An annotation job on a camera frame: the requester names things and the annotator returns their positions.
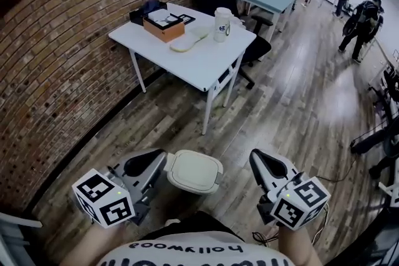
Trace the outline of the black box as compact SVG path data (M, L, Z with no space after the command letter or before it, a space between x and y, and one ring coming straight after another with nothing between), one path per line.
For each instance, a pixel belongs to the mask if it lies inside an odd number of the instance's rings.
M135 9L129 13L129 18L130 22L134 24L138 24L140 26L143 26L143 18L147 17L148 15L143 15L142 14L142 6L139 7L138 9Z

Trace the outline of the person's white printed t-shirt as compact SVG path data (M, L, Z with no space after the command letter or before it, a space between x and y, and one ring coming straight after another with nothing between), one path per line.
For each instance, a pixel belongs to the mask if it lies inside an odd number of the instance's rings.
M97 266L294 266L284 254L230 233L191 232L117 247Z

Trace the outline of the person's black trouser leg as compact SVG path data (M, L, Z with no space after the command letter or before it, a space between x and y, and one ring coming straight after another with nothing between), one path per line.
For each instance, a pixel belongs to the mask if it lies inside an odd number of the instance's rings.
M141 240L155 240L160 237L174 234L186 234L192 232L221 232L223 235L229 234L233 239L244 241L235 234L230 228L209 215L204 211L197 211L192 216L184 218L178 224L172 224L168 227L162 227L141 238Z

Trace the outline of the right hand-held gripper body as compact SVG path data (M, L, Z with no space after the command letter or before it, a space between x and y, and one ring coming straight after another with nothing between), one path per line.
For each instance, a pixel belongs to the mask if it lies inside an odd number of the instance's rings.
M315 219L330 199L317 177L310 178L283 156L256 148L249 164L264 192L257 209L265 224L277 221L298 230Z

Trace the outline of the orange box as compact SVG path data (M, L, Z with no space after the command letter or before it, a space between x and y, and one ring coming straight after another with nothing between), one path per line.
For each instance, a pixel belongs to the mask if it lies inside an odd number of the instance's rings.
M166 9L152 12L143 18L144 30L148 31L163 42L170 42L185 33L182 18L170 13Z

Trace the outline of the white lidded cup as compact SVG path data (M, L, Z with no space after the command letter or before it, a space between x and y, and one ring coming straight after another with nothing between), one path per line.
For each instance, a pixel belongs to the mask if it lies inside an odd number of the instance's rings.
M214 40L224 42L230 33L230 19L233 14L230 9L218 7L214 12Z

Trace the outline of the grey backpack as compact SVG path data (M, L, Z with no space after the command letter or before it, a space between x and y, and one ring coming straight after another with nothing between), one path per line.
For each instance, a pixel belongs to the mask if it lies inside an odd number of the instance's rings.
M344 37L350 35L355 30L360 20L364 20L363 11L365 9L365 3L366 1L361 2L353 10L352 15L349 17L342 29L342 35Z

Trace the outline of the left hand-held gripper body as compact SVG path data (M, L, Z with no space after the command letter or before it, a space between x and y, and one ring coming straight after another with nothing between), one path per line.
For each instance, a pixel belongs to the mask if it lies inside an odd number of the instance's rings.
M80 210L105 229L125 221L140 225L166 160L165 150L149 148L128 153L101 171L91 169L72 185Z

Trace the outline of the white table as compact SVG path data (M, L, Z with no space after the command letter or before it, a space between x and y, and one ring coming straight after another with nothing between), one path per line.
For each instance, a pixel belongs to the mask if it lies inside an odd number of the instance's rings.
M244 52L256 35L234 24L227 39L216 42L212 36L214 17L170 2L167 8L175 15L187 14L195 18L194 22L188 24L186 32L198 26L209 27L211 32L185 53L172 51L168 43L132 22L116 28L108 36L129 50L143 92L146 92L146 87L137 63L137 55L207 93L202 131L205 134L213 100L228 86L223 106L228 104Z

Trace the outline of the person's left forearm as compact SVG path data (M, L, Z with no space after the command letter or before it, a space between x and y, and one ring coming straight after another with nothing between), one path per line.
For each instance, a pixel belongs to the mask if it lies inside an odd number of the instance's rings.
M108 229L93 225L59 266L96 266L105 255L123 244L126 229L124 223Z

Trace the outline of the person's right forearm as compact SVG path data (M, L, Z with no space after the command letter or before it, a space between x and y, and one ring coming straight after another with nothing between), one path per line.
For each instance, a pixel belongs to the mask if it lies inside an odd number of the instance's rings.
M305 227L291 230L280 226L278 247L280 253L287 256L295 266L323 266Z

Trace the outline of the white furniture piece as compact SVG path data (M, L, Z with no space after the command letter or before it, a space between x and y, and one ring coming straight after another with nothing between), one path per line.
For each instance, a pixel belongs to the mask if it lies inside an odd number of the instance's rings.
M25 249L30 243L20 226L41 228L42 223L0 212L0 266L36 266Z

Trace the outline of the black floor stand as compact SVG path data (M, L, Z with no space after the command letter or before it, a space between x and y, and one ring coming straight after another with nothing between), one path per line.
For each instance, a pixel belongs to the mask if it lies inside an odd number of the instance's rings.
M375 145L383 143L386 156L394 158L399 155L399 128L384 128L350 147L352 154L367 153Z

